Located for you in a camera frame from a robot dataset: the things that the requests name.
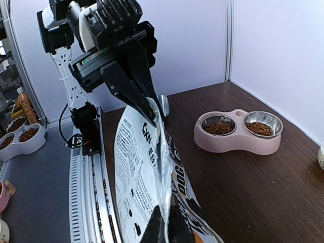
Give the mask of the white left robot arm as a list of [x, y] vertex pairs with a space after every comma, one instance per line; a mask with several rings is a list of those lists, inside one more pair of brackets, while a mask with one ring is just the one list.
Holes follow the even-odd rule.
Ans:
[[84, 142], [100, 139], [86, 94], [101, 84], [151, 124], [163, 116], [148, 102], [157, 99], [150, 73], [157, 40], [142, 14], [137, 1], [50, 1], [37, 13], [44, 50], [60, 72], [66, 108]]

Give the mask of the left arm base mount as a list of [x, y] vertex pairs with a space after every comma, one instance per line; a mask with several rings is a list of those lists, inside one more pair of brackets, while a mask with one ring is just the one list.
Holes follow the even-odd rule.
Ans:
[[79, 109], [73, 108], [71, 111], [71, 119], [74, 127], [79, 130], [79, 133], [72, 135], [68, 140], [65, 138], [62, 129], [61, 121], [68, 104], [63, 108], [59, 117], [59, 133], [61, 138], [70, 149], [82, 149], [83, 156], [99, 154], [102, 152], [99, 117], [97, 108], [90, 102]]

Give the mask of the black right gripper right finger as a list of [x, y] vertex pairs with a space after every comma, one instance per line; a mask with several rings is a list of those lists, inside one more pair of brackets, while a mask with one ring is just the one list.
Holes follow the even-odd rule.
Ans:
[[171, 208], [169, 215], [169, 242], [195, 242], [193, 233], [189, 231], [175, 196], [171, 197]]

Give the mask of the pet food bag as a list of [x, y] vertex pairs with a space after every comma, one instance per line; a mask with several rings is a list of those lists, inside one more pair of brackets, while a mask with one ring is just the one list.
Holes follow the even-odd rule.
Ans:
[[123, 242], [140, 242], [154, 208], [159, 205], [167, 223], [175, 196], [195, 242], [221, 242], [222, 238], [201, 215], [201, 208], [170, 133], [153, 99], [156, 127], [127, 106], [114, 141], [115, 193]]

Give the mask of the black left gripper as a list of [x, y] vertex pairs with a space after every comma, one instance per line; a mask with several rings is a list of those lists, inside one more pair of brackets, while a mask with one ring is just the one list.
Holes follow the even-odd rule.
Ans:
[[149, 21], [139, 23], [132, 37], [117, 47], [92, 48], [68, 65], [72, 76], [87, 93], [105, 82], [111, 94], [138, 111], [156, 127], [147, 97], [156, 96], [150, 68], [155, 65], [157, 39]]

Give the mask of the metal food scoop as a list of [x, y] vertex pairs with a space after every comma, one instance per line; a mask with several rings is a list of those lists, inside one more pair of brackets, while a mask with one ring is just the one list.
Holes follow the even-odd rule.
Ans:
[[169, 106], [168, 97], [166, 95], [159, 95], [158, 100], [159, 100], [159, 103], [163, 110], [164, 116], [168, 117], [168, 115], [170, 114], [170, 106]]

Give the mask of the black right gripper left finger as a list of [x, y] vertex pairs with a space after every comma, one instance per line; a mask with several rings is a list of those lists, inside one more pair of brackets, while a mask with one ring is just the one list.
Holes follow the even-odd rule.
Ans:
[[157, 205], [152, 212], [152, 215], [143, 233], [140, 243], [167, 242], [166, 228], [167, 228], [167, 223], [162, 217], [159, 205]]

